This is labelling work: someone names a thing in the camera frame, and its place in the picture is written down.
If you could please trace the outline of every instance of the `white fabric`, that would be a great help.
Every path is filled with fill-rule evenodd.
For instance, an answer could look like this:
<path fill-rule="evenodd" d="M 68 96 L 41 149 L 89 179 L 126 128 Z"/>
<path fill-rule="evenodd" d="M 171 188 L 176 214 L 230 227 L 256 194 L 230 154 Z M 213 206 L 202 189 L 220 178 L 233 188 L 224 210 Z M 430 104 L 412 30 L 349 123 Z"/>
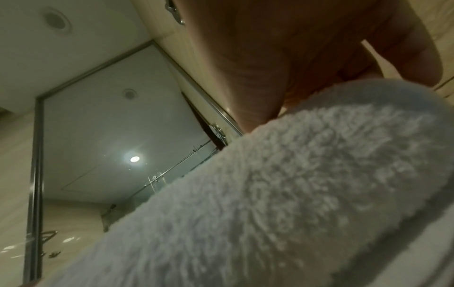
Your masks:
<path fill-rule="evenodd" d="M 345 282 L 332 277 L 398 235 L 446 185 L 453 163 L 453 113 L 428 89 L 394 80 L 337 86 L 162 190 L 45 285 Z"/>

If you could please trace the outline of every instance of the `skin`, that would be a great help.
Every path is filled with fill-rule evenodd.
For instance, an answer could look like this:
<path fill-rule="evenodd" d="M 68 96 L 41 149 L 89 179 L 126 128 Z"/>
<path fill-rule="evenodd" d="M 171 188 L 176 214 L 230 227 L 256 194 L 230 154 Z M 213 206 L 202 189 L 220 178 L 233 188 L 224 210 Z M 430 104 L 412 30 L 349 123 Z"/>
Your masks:
<path fill-rule="evenodd" d="M 176 0 L 233 117 L 246 132 L 313 93 L 382 77 L 368 41 L 409 81 L 442 77 L 406 0 Z"/>

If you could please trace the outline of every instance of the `folded towel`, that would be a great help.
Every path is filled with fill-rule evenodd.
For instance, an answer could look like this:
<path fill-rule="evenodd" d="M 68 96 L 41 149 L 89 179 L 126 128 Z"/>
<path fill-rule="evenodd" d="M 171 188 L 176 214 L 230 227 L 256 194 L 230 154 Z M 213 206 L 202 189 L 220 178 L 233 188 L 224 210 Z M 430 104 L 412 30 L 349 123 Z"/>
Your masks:
<path fill-rule="evenodd" d="M 432 223 L 437 242 L 451 240 L 440 220 L 453 213 L 453 163 L 453 111 L 433 92 L 397 80 L 339 85 L 163 189 L 43 285 L 401 287 L 437 271 L 423 257 L 380 277 L 417 244 L 409 218 L 421 235 Z M 431 260 L 450 256 L 422 245 Z"/>

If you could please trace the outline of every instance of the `ceiling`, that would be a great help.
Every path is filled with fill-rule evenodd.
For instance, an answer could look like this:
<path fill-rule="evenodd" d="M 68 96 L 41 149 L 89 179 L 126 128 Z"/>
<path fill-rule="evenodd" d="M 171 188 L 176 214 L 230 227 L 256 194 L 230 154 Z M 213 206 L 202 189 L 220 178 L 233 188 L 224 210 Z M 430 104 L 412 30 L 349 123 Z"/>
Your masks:
<path fill-rule="evenodd" d="M 70 22 L 62 33 L 43 18 L 47 7 Z M 34 98 L 150 40 L 129 0 L 0 1 L 0 107 L 32 109 Z"/>
<path fill-rule="evenodd" d="M 124 97 L 126 89 L 137 96 Z M 118 203 L 209 140 L 151 46 L 44 102 L 44 196 Z M 215 148 L 169 172 L 187 173 Z M 140 156 L 133 164 L 131 157 Z"/>

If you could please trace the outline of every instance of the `fluffy towel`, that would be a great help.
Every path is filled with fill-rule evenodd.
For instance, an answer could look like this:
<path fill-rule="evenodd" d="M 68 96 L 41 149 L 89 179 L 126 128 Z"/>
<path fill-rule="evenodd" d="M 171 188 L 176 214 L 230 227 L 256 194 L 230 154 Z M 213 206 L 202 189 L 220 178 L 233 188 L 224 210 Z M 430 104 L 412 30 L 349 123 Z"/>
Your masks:
<path fill-rule="evenodd" d="M 399 238 L 453 163 L 453 112 L 430 90 L 340 85 L 162 190 L 43 285 L 371 285 L 379 274 L 349 270 L 374 261 L 386 235 Z"/>

